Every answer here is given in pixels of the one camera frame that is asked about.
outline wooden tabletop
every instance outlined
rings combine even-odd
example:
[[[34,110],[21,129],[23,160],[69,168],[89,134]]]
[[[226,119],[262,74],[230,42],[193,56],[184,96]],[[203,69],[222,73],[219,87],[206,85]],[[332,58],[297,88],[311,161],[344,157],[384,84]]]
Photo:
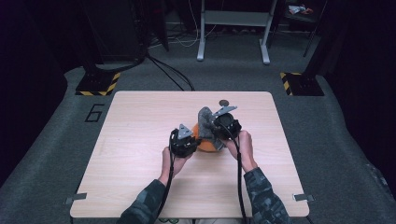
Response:
[[[291,217],[309,213],[274,99],[265,91],[118,91],[106,115],[78,193],[72,217],[119,217],[137,194],[161,173],[162,151],[169,135],[183,123],[192,128],[198,112],[220,109],[227,100],[231,114],[251,133],[256,162],[271,181]],[[251,206],[243,181],[247,216]],[[196,151],[172,181],[160,217],[241,217],[237,197],[237,163],[227,148]]]

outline person's right hand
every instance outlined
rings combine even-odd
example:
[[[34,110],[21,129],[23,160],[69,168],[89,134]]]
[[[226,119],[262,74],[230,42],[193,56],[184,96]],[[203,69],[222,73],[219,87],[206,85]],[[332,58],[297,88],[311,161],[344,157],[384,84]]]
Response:
[[[239,152],[242,158],[242,168],[245,173],[257,168],[258,165],[253,158],[253,145],[251,134],[247,131],[241,131],[235,139],[236,143],[239,144]],[[230,150],[233,157],[237,158],[237,150],[233,140],[221,140],[221,142]]]

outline camouflage jacket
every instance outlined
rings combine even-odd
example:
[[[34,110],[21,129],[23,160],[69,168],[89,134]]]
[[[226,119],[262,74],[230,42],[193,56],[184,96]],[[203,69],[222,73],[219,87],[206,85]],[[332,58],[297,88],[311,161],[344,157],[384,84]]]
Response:
[[[255,224],[292,223],[285,206],[272,189],[260,168],[244,175]],[[132,205],[122,214],[117,224],[152,224],[157,218],[165,186],[153,180],[143,189]]]

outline orange object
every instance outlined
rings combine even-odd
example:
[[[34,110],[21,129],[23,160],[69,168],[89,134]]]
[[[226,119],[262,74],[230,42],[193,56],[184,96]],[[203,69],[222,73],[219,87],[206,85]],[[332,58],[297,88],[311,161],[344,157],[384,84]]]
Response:
[[[192,128],[192,136],[195,137],[195,139],[199,138],[199,127],[198,123],[195,124],[195,126]],[[213,146],[212,142],[206,139],[202,139],[201,144],[197,147],[198,149],[202,151],[207,151],[207,152],[217,152],[215,146]]]

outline desk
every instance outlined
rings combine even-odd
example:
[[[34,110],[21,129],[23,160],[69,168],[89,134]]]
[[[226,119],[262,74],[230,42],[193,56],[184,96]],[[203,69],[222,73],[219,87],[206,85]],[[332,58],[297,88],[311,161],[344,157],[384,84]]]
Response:
[[[265,27],[264,35],[260,39],[260,48],[262,50],[262,62],[270,63],[268,49],[266,46],[268,34],[270,33],[271,23],[274,17],[276,1],[272,0],[269,12],[239,12],[239,11],[214,11],[205,10],[205,0],[201,0],[201,38],[199,42],[197,60],[203,61],[205,54],[205,25],[242,25],[242,26],[260,26]]]
[[[228,100],[242,128],[253,138],[256,162],[267,175],[290,216],[305,217],[307,202],[272,95],[264,91],[119,91],[115,94],[94,147],[72,217],[119,217],[162,166],[162,150],[180,123],[192,128],[198,112],[220,109]],[[251,206],[243,181],[247,216]],[[197,151],[172,181],[161,217],[241,217],[237,197],[237,163],[227,148]]]

